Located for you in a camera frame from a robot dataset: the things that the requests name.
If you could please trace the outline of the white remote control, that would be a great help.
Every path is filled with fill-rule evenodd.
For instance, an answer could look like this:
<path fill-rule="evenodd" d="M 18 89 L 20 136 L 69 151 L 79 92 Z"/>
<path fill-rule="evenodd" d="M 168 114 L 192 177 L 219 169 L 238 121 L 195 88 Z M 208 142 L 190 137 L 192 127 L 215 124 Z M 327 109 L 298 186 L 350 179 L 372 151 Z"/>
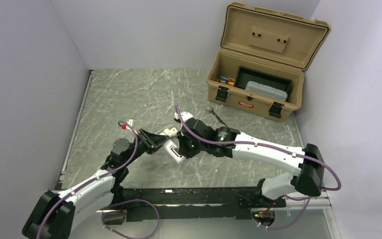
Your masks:
<path fill-rule="evenodd" d="M 173 142 L 172 138 L 176 138 L 176 134 L 172 133 L 161 133 L 161 135 L 168 136 L 169 139 L 163 143 L 164 150 L 177 162 L 180 164 L 185 160 L 185 157 L 180 155 L 179 147 Z"/>

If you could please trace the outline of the white plastic pipe elbow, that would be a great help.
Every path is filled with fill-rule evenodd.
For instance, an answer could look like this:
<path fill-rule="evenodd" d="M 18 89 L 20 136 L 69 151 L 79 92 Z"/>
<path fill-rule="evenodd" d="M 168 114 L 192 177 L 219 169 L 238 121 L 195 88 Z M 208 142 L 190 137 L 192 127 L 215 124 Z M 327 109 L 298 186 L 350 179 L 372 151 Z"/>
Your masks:
<path fill-rule="evenodd" d="M 175 127 L 171 129 L 166 128 L 163 130 L 163 133 L 169 137 L 176 137 L 178 135 L 178 130 Z"/>

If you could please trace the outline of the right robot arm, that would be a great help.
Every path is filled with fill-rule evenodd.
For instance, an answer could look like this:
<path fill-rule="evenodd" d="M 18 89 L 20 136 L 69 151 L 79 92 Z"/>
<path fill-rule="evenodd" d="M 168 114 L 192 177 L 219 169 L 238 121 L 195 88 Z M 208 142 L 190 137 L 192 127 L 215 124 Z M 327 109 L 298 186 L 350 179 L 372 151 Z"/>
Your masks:
<path fill-rule="evenodd" d="M 308 143 L 292 147 L 252 137 L 226 126 L 213 129 L 201 120 L 190 118 L 181 123 L 178 134 L 180 154 L 191 158 L 200 152 L 215 157 L 248 159 L 271 164 L 284 171 L 274 178 L 259 180 L 254 200 L 261 207 L 286 194 L 299 192 L 319 197 L 322 191 L 324 160 L 319 148 Z"/>

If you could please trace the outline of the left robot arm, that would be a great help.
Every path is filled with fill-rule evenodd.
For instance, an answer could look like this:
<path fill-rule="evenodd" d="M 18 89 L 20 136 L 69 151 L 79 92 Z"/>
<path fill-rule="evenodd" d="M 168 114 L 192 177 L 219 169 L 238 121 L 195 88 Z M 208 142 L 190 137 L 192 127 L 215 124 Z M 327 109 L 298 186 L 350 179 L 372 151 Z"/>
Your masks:
<path fill-rule="evenodd" d="M 60 192 L 47 191 L 39 198 L 27 219 L 22 234 L 28 239 L 67 239 L 72 230 L 95 211 L 122 205 L 121 182 L 127 166 L 142 154 L 160 148 L 171 152 L 175 143 L 166 134 L 144 130 L 134 132 L 135 139 L 117 139 L 104 165 L 80 184 Z"/>

